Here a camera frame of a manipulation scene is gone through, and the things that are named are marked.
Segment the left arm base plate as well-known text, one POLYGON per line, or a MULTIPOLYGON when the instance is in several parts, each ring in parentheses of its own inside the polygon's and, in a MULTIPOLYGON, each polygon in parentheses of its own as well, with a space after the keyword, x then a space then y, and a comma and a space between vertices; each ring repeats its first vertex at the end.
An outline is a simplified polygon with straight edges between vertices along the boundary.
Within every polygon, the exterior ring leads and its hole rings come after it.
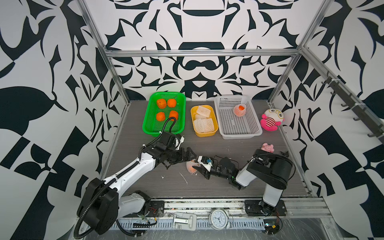
POLYGON ((149 204, 145 204, 144 210, 138 212, 138 213, 131 213, 128 215, 125 215, 124 218, 133 218, 133 217, 162 217, 164 215, 164 209, 165 209, 165 202, 164 201, 151 201, 149 204))

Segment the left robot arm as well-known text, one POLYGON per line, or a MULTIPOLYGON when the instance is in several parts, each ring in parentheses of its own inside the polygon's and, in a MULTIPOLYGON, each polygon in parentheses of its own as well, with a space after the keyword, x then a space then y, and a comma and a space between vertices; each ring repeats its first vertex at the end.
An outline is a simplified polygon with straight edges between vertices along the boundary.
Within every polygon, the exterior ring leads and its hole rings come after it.
POLYGON ((102 235, 126 215, 145 215, 149 210, 150 197, 140 191, 127 197, 124 193, 160 164, 169 168, 196 159, 197 155, 191 148, 181 146, 183 142, 184 138, 179 134, 162 132, 155 140, 143 145, 138 157, 122 170, 103 180, 93 179, 86 187, 77 210, 79 219, 74 239, 82 239, 93 231, 102 235))

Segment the white foam net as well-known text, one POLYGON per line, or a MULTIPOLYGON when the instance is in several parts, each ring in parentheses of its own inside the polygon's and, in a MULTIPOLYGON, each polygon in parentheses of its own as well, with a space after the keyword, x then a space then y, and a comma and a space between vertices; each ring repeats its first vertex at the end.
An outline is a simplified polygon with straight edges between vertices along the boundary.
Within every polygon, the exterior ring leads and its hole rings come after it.
POLYGON ((204 118, 210 118, 211 110, 204 106, 198 106, 197 114, 203 116, 204 118))
POLYGON ((215 131, 213 119, 196 119, 194 120, 194 127, 197 133, 210 133, 215 131))

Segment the orange toy fruit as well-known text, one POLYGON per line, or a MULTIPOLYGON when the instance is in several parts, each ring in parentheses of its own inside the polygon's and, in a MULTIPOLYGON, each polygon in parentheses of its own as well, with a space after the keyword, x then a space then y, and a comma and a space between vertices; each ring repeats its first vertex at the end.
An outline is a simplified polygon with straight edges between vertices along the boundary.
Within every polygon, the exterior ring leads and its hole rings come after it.
POLYGON ((159 109, 165 109, 167 107, 167 101, 165 99, 158 99, 156 103, 159 109))

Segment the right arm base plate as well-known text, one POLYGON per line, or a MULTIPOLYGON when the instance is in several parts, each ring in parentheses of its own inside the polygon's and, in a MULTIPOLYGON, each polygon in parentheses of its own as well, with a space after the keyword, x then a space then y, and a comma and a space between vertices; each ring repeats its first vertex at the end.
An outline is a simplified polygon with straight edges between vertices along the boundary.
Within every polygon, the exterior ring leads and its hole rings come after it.
POLYGON ((263 200, 245 200, 245 212, 249 217, 285 216, 287 207, 283 200, 279 200, 275 207, 263 200))

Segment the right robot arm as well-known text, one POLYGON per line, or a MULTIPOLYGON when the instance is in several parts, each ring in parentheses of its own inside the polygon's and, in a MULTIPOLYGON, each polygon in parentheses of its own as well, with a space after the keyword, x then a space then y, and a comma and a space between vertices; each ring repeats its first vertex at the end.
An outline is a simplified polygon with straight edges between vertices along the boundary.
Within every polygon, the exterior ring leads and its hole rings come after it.
POLYGON ((256 179, 262 180, 266 187, 259 202, 259 211, 265 216, 271 215, 276 210, 294 167, 294 163, 288 157, 261 149, 256 150, 241 169, 237 168, 236 161, 229 158, 221 158, 218 161, 206 156, 198 157, 197 165, 193 166, 207 180, 212 176, 220 177, 228 180, 229 184, 238 190, 246 188, 256 179))

